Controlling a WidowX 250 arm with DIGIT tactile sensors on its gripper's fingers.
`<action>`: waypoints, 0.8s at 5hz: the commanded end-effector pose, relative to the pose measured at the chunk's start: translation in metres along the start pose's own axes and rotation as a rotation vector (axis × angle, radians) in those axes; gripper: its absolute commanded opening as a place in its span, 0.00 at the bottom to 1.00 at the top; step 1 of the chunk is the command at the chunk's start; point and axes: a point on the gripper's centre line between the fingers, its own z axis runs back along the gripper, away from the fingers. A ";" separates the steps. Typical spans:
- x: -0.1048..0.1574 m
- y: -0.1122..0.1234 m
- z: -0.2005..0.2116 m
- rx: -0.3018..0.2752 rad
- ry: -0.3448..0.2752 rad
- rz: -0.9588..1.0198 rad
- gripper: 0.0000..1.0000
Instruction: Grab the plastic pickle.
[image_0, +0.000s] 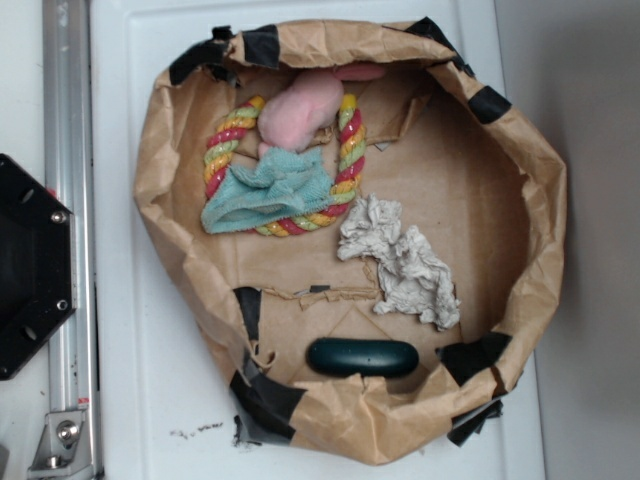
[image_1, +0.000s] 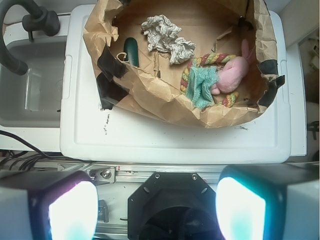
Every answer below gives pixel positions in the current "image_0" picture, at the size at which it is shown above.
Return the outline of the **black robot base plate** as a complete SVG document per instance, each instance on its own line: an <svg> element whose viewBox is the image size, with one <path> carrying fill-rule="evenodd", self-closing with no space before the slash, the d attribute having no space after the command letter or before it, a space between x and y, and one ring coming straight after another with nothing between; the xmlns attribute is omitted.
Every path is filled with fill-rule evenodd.
<svg viewBox="0 0 640 480"><path fill-rule="evenodd" d="M1 156L1 379L30 361L75 311L73 214Z"/></svg>

